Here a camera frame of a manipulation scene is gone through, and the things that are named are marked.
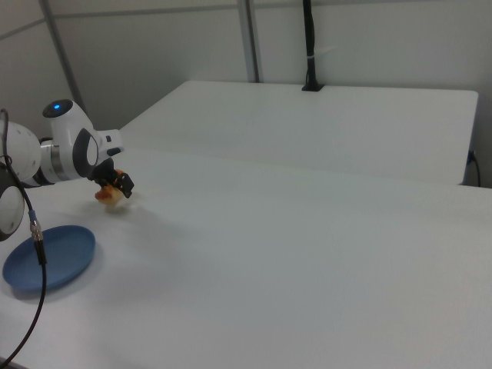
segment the black pole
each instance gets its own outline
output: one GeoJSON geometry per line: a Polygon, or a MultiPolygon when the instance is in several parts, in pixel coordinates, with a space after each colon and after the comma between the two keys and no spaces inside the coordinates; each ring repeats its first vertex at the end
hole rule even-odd
{"type": "Polygon", "coordinates": [[[311,12],[311,0],[303,0],[304,31],[306,33],[307,76],[302,91],[320,91],[324,85],[316,81],[316,65],[314,63],[314,21],[311,12]]]}

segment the black cable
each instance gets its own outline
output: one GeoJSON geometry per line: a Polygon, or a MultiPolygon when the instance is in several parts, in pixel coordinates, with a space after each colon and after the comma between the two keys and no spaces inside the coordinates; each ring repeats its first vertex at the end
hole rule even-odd
{"type": "Polygon", "coordinates": [[[0,363],[0,369],[4,369],[7,367],[7,365],[10,364],[10,362],[14,359],[15,355],[17,355],[18,352],[24,347],[25,343],[27,342],[27,340],[31,336],[32,331],[34,330],[36,323],[38,323],[39,315],[41,314],[41,309],[43,307],[43,303],[45,302],[45,296],[46,296],[46,264],[41,264],[41,270],[43,273],[41,297],[39,299],[38,310],[36,311],[34,319],[32,320],[31,327],[29,327],[28,333],[25,334],[25,336],[22,339],[19,346],[17,346],[17,348],[14,350],[14,352],[12,352],[12,355],[10,355],[7,358],[7,360],[5,360],[3,363],[0,363]]]}
{"type": "Polygon", "coordinates": [[[475,165],[477,166],[478,187],[482,187],[482,183],[480,180],[480,168],[478,167],[478,160],[477,160],[477,156],[475,155],[474,155],[474,161],[475,161],[475,165]]]}
{"type": "MultiPolygon", "coordinates": [[[[34,213],[34,211],[32,210],[31,201],[29,200],[29,196],[25,192],[25,189],[22,187],[21,182],[17,177],[17,174],[12,169],[12,158],[7,154],[8,112],[5,109],[2,109],[0,110],[0,114],[1,113],[3,113],[5,116],[4,134],[2,137],[3,157],[5,158],[5,166],[7,167],[11,176],[14,178],[14,181],[17,184],[19,191],[22,193],[22,197],[24,198],[25,203],[28,205],[29,213],[31,215],[31,213],[34,213]]],[[[12,354],[7,358],[7,360],[5,360],[3,363],[0,363],[0,369],[7,368],[7,365],[10,364],[10,362],[14,359],[14,357],[18,354],[18,352],[24,347],[25,343],[31,336],[31,333],[34,330],[36,324],[38,323],[39,315],[41,314],[41,309],[43,308],[43,304],[45,302],[47,278],[46,278],[45,249],[43,247],[42,239],[35,241],[35,250],[38,254],[38,260],[42,270],[42,287],[41,287],[41,297],[39,298],[38,310],[36,310],[36,314],[34,316],[34,319],[32,320],[31,326],[29,327],[21,343],[17,346],[14,352],[12,352],[12,354]]]]}

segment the metal connector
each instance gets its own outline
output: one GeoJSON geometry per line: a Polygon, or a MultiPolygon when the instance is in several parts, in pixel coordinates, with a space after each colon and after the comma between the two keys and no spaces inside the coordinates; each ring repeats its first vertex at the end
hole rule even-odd
{"type": "Polygon", "coordinates": [[[43,231],[41,229],[41,225],[39,225],[38,221],[31,221],[29,225],[29,229],[32,233],[32,239],[36,241],[43,241],[43,231]]]}

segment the table surface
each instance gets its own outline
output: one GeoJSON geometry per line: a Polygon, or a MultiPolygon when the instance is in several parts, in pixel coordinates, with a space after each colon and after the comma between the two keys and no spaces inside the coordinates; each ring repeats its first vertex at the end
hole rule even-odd
{"type": "Polygon", "coordinates": [[[132,147],[456,185],[477,96],[189,81],[125,129],[132,147]]]}
{"type": "MultiPolygon", "coordinates": [[[[30,190],[44,229],[83,225],[97,245],[88,269],[47,296],[16,362],[492,365],[487,189],[139,148],[135,126],[115,157],[136,185],[119,208],[86,180],[30,190]]],[[[25,217],[0,263],[27,237],[25,217]]],[[[37,302],[0,281],[2,355],[37,302]]]]}

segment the food item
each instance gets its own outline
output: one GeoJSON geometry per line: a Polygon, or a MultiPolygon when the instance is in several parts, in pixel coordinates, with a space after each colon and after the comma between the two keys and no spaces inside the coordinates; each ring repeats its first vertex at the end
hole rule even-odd
{"type": "MultiPolygon", "coordinates": [[[[117,173],[120,175],[123,171],[116,169],[117,173]]],[[[101,190],[97,192],[94,196],[101,204],[104,205],[116,205],[123,197],[123,192],[117,188],[111,186],[110,184],[101,187],[101,190]]]]}

